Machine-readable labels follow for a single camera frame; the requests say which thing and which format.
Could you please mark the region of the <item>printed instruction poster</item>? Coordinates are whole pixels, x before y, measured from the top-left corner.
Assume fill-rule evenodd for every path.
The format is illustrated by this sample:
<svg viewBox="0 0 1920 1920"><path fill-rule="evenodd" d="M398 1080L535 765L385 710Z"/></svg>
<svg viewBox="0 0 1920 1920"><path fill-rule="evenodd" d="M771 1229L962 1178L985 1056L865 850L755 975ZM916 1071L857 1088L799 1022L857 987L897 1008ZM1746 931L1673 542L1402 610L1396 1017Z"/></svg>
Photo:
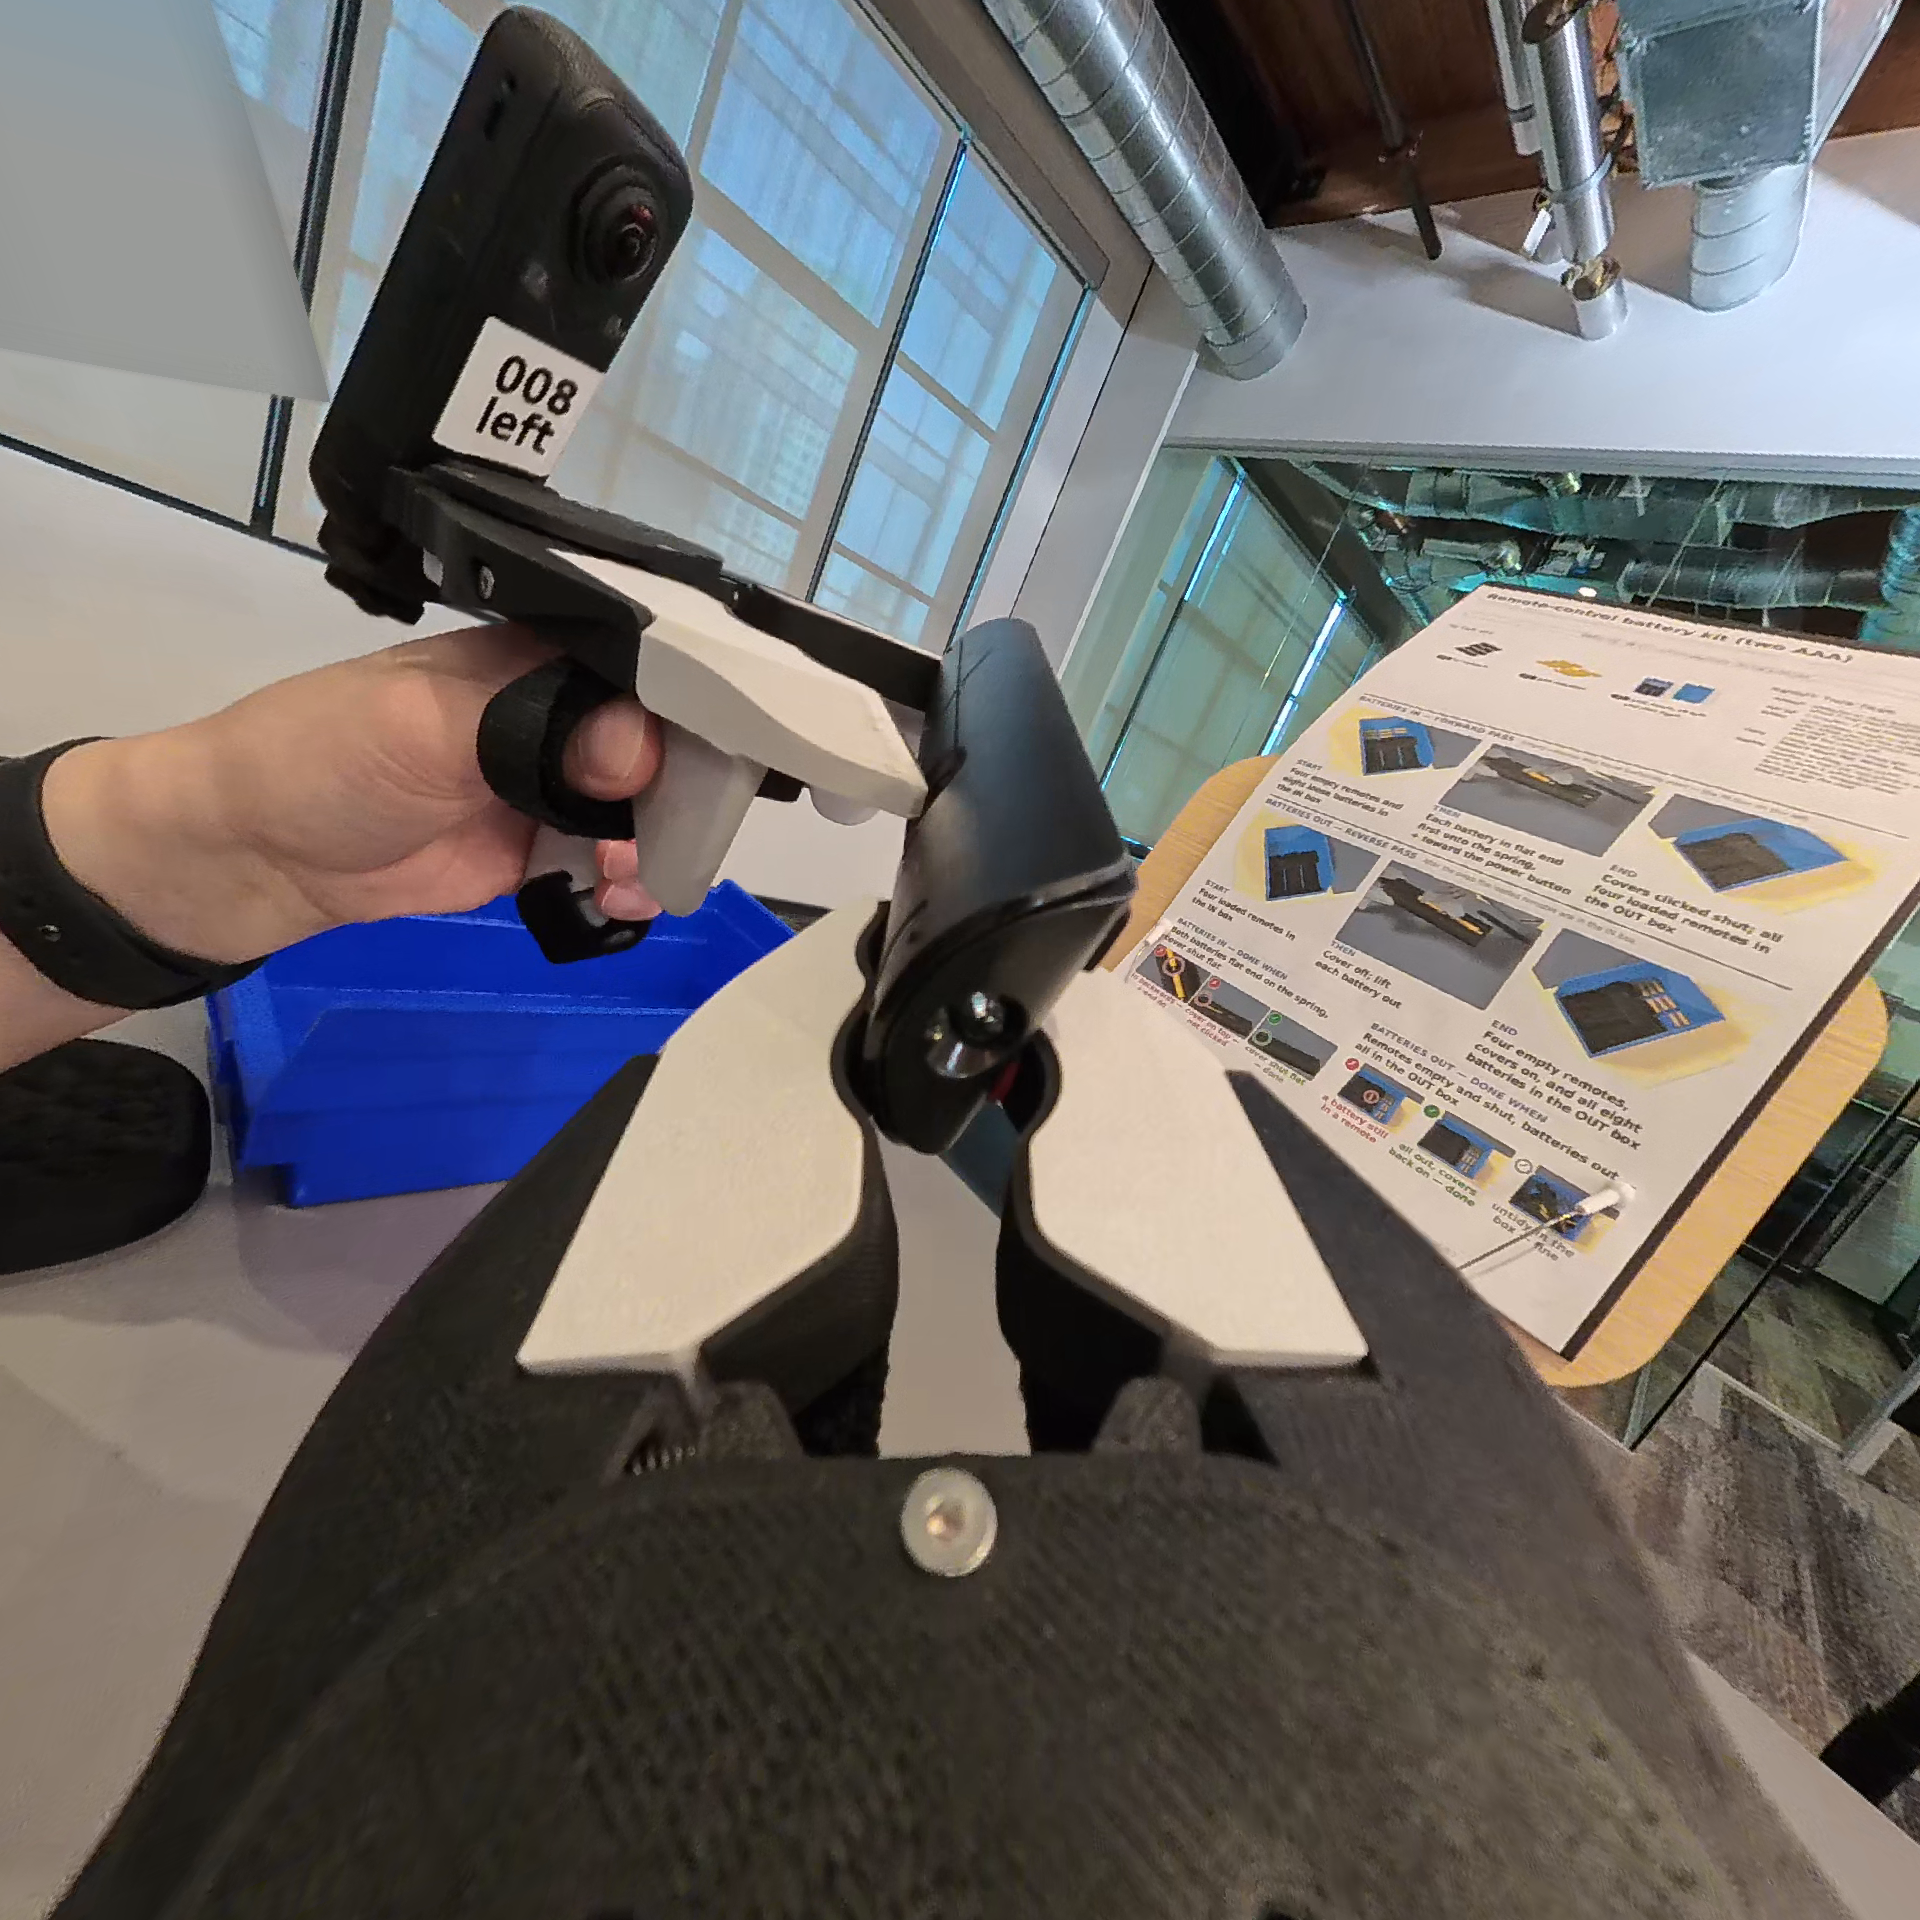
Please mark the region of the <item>printed instruction poster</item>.
<svg viewBox="0 0 1920 1920"><path fill-rule="evenodd" d="M1274 753L1130 950L1572 1357L1914 914L1914 655L1482 585Z"/></svg>

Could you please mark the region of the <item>black remote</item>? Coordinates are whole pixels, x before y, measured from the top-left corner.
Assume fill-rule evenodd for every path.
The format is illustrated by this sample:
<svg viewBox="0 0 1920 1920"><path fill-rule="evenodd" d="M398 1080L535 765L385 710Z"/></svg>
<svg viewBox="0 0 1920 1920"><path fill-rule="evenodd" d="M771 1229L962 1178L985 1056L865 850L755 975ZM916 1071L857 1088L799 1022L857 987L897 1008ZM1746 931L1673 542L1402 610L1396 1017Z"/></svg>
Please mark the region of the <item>black remote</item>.
<svg viewBox="0 0 1920 1920"><path fill-rule="evenodd" d="M852 1088L881 1137L943 1159L1116 949L1138 882L1029 624L948 646L919 775L924 815L865 941Z"/></svg>

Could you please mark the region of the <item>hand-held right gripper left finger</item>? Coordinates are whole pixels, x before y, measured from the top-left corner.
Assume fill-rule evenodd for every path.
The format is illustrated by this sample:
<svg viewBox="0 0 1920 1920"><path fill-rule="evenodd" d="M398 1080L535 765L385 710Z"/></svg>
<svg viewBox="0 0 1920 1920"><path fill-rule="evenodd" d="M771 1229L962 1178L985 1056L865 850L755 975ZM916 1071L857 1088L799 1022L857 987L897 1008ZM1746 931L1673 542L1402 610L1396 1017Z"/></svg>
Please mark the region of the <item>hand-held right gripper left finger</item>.
<svg viewBox="0 0 1920 1920"><path fill-rule="evenodd" d="M843 907L660 1053L519 1337L531 1376L837 1392L897 1322L897 1219L843 1032L879 907Z"/></svg>

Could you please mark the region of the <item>black wristband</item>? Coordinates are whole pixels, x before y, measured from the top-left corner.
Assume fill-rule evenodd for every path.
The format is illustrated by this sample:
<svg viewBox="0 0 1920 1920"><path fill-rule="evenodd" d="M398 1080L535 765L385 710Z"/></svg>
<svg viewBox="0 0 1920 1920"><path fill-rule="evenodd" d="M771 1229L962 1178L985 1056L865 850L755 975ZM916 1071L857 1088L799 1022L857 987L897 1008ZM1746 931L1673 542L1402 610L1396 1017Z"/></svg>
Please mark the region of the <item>black wristband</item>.
<svg viewBox="0 0 1920 1920"><path fill-rule="evenodd" d="M46 775L91 736L10 753L0 765L0 931L50 987L107 1010L163 1010L215 995L262 961L219 963L181 957L131 930L111 901L84 888L46 827Z"/></svg>

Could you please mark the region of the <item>blue plastic bin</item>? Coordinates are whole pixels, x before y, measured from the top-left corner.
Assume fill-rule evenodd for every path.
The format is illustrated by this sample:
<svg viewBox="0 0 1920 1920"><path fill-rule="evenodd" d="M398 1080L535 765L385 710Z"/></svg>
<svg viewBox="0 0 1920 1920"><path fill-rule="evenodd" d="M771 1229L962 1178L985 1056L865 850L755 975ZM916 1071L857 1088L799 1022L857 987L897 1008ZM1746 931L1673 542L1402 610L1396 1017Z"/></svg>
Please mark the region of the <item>blue plastic bin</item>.
<svg viewBox="0 0 1920 1920"><path fill-rule="evenodd" d="M285 1209L502 1184L786 941L738 882L582 963L549 963L513 901L321 931L204 1003L228 1166Z"/></svg>

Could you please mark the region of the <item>black textured cushion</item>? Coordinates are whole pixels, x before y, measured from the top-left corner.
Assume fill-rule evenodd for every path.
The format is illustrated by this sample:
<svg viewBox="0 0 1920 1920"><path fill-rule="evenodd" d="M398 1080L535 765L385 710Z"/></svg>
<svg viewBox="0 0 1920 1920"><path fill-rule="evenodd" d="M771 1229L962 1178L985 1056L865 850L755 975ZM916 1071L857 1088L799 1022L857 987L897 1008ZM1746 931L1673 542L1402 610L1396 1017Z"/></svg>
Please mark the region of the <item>black textured cushion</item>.
<svg viewBox="0 0 1920 1920"><path fill-rule="evenodd" d="M148 1047L77 1038L0 1080L0 1275L119 1255L212 1178L199 1080Z"/></svg>

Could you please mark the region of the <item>person's left hand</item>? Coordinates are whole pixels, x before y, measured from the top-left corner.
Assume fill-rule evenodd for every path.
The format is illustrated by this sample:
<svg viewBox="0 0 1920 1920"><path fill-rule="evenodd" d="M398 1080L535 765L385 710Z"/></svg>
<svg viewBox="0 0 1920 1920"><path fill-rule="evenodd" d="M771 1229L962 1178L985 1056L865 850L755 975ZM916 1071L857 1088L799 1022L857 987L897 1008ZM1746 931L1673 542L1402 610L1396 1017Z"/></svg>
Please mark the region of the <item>person's left hand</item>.
<svg viewBox="0 0 1920 1920"><path fill-rule="evenodd" d="M341 922L508 897L535 822L482 775L492 696L555 658L516 627L422 635L212 719L77 747L42 785L66 871L148 941L262 961Z"/></svg>

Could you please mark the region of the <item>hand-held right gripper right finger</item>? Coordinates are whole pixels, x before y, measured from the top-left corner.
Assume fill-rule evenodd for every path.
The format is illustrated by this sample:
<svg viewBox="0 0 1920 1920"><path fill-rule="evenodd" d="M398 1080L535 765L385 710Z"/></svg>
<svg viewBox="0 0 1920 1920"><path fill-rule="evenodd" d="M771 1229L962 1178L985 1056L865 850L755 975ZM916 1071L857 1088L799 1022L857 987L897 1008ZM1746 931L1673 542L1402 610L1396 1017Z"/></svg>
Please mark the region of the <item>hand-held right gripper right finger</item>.
<svg viewBox="0 0 1920 1920"><path fill-rule="evenodd" d="M1041 1110L1005 1189L1011 1342L1034 1374L1213 1392L1366 1369L1219 1053L1126 978L1078 975L1036 1056Z"/></svg>

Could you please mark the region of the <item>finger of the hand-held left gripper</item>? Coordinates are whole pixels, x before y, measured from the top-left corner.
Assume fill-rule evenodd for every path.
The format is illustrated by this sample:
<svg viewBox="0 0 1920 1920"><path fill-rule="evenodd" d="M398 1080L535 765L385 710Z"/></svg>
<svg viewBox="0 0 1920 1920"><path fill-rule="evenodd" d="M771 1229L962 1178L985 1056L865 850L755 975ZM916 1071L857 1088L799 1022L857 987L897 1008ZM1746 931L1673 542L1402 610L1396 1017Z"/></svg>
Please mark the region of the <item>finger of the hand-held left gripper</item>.
<svg viewBox="0 0 1920 1920"><path fill-rule="evenodd" d="M938 690L930 650L755 582L700 589L634 561L565 558L641 615L634 701L662 729L662 765L634 822L718 822L730 801L695 795L700 753L718 784L765 775L852 810L924 815L919 730Z"/></svg>

